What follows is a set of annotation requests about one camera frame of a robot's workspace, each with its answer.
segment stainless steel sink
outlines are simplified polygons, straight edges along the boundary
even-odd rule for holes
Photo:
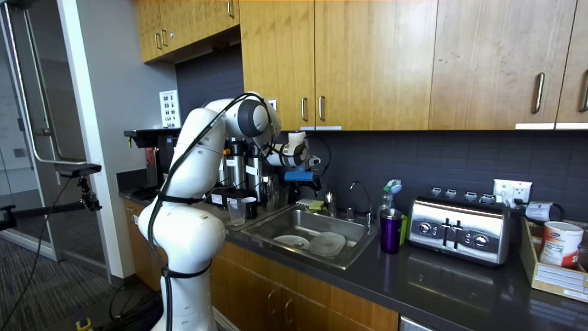
[[[376,230],[365,221],[336,219],[290,206],[246,224],[242,234],[283,252],[345,270],[371,243]]]

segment black backsplash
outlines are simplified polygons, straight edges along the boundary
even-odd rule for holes
[[[187,61],[176,74],[183,119],[195,107],[242,92],[240,48]],[[511,178],[533,182],[533,200],[558,202],[568,219],[588,221],[588,132],[308,132],[308,142],[323,162],[330,149],[319,195],[332,191],[340,208],[365,210],[351,180],[367,188],[376,208],[382,186],[400,178],[398,206],[408,210],[433,186],[489,193],[494,178]]]

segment bottle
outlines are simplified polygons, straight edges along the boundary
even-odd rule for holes
[[[389,180],[384,186],[380,206],[380,248],[397,254],[400,246],[402,213],[393,204],[393,195],[402,188],[400,180]]]

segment toaster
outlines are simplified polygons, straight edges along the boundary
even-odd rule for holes
[[[503,265],[509,256],[509,228],[507,208],[494,200],[417,197],[408,241],[483,265]]]

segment cardboard box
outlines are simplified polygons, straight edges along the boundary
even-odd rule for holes
[[[531,281],[531,287],[588,303],[588,272],[582,267],[579,267],[579,270],[573,270],[538,261],[542,226],[533,224],[525,219],[520,224],[520,261],[523,265],[527,279]]]

